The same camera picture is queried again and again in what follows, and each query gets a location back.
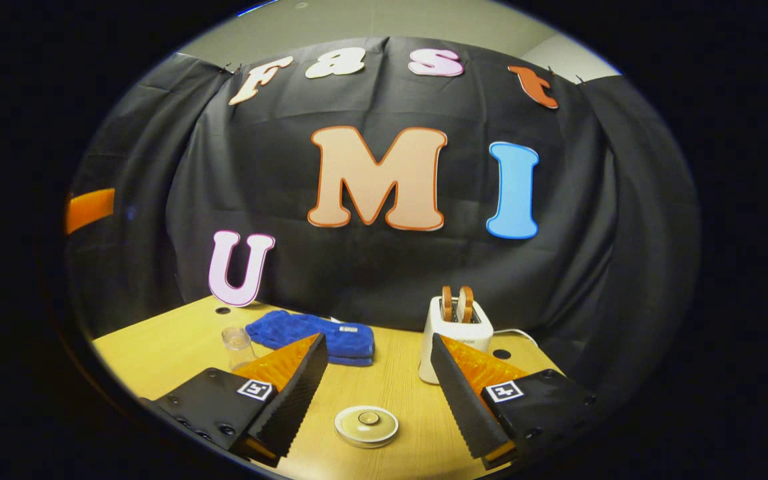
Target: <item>white cable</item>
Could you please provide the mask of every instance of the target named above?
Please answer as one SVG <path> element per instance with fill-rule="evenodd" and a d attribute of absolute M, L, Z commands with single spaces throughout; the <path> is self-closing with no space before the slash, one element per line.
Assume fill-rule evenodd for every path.
<path fill-rule="evenodd" d="M 536 347 L 539 347 L 539 343 L 534 338 L 530 337 L 530 335 L 527 332 L 524 332 L 522 330 L 517 330 L 516 328 L 506 328 L 505 330 L 497 330 L 497 331 L 494 331 L 493 334 L 496 335 L 498 333 L 509 333 L 509 332 L 511 332 L 511 333 L 520 333 L 521 335 L 524 335 L 524 337 L 532 340 L 533 343 L 535 343 Z"/>

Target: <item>blue towel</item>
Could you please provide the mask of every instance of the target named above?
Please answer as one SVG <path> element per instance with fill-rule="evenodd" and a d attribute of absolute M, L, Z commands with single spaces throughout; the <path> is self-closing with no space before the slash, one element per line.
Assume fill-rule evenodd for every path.
<path fill-rule="evenodd" d="M 366 367 L 372 365 L 375 340 L 372 328 L 361 324 L 338 324 L 314 315 L 292 314 L 274 310 L 245 327 L 256 343 L 269 349 L 280 349 L 302 338 L 323 333 L 329 362 Z"/>

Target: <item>letter m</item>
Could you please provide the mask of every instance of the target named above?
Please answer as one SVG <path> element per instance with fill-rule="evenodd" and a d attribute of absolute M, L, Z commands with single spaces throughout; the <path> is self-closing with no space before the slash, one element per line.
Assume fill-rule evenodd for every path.
<path fill-rule="evenodd" d="M 385 219 L 399 230 L 432 231 L 443 226 L 437 209 L 437 161 L 446 134 L 431 128 L 402 130 L 381 162 L 376 162 L 354 127 L 314 131 L 312 142 L 322 149 L 316 207 L 307 220 L 317 227 L 342 227 L 351 218 L 342 207 L 342 185 L 366 225 L 378 217 L 390 190 L 393 209 Z"/>

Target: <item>clear plastic cup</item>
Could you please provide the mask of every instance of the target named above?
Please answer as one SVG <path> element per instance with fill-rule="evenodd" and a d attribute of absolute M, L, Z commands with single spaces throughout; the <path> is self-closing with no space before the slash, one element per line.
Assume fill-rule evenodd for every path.
<path fill-rule="evenodd" d="M 225 328 L 221 332 L 221 339 L 227 350 L 230 371 L 257 359 L 256 353 L 253 352 L 251 338 L 244 328 Z"/>

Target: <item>wooden table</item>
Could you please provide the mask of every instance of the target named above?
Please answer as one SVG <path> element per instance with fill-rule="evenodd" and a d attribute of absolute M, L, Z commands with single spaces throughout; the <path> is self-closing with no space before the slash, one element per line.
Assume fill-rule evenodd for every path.
<path fill-rule="evenodd" d="M 221 314 L 216 312 L 220 307 L 225 304 L 210 295 L 97 338 L 94 346 L 132 394 L 155 400 L 205 368 L 229 371 L 221 331 L 247 325 L 278 309 L 253 303 Z M 374 364 L 328 364 L 289 456 L 275 469 L 262 467 L 302 480 L 476 478 L 489 473 L 480 459 L 470 458 L 440 386 L 424 383 L 417 374 L 423 334 L 372 330 Z M 253 347 L 258 356 L 271 352 L 258 343 Z M 495 335 L 488 351 L 494 349 L 509 350 L 511 357 L 506 361 L 528 373 L 559 370 L 521 335 Z M 382 407 L 395 415 L 399 433 L 393 442 L 378 449 L 358 449 L 339 438 L 333 418 L 355 405 Z"/>

